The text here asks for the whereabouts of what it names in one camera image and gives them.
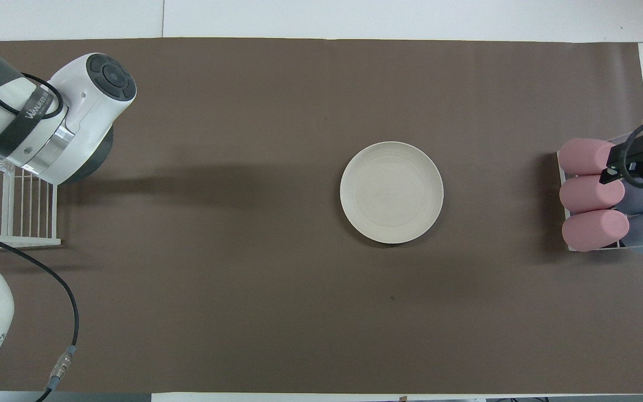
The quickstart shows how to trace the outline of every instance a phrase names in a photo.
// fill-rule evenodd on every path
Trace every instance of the brown tabletop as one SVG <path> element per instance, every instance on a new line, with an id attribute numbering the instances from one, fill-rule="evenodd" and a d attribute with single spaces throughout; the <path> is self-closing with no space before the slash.
<path id="1" fill-rule="evenodd" d="M 554 152 L 643 118 L 636 44 L 301 39 L 0 42 L 51 76 L 100 51 L 138 84 L 60 188 L 81 333 L 64 391 L 643 393 L 643 255 L 562 242 Z M 414 145 L 445 186 L 395 247 L 339 202 L 347 162 Z M 0 390 L 40 389 L 71 313 L 0 252 Z"/>

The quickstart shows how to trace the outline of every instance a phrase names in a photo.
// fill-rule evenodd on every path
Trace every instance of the cable connector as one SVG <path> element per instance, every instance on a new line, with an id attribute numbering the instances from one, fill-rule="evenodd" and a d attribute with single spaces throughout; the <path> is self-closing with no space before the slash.
<path id="1" fill-rule="evenodd" d="M 47 389 L 56 391 L 56 387 L 59 385 L 59 382 L 61 382 L 61 379 L 63 379 L 69 367 L 71 367 L 71 359 L 74 358 L 75 352 L 76 346 L 71 345 L 66 348 L 64 354 L 59 357 L 59 361 L 56 362 L 56 366 L 54 366 L 54 369 L 51 371 L 49 383 L 46 384 Z"/>

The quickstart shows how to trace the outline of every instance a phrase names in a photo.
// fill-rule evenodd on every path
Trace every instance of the white robot link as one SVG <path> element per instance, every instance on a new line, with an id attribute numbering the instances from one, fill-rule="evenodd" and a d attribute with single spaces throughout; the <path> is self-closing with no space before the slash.
<path id="1" fill-rule="evenodd" d="M 105 54 L 81 56 L 48 82 L 19 72 L 0 57 L 0 159 L 55 185 L 81 180 L 107 157 L 112 124 L 135 97 L 133 77 Z M 12 317 L 11 291 L 0 275 L 0 345 Z M 70 364 L 75 339 L 76 329 L 74 345 L 56 364 L 46 395 Z"/>

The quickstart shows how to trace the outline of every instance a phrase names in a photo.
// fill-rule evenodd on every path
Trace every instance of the black velcro strap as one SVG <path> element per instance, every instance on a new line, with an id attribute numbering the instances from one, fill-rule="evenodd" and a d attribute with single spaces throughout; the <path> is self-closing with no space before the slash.
<path id="1" fill-rule="evenodd" d="M 36 87 L 20 112 L 0 134 L 0 159 L 11 155 L 31 134 L 53 100 L 46 89 Z"/>

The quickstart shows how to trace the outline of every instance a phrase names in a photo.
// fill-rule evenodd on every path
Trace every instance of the white plate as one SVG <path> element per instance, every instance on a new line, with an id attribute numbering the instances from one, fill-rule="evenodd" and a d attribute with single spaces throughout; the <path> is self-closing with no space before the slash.
<path id="1" fill-rule="evenodd" d="M 352 225 L 377 242 L 398 244 L 433 226 L 443 180 L 425 153 L 403 142 L 379 142 L 357 153 L 342 175 L 342 208 Z"/>

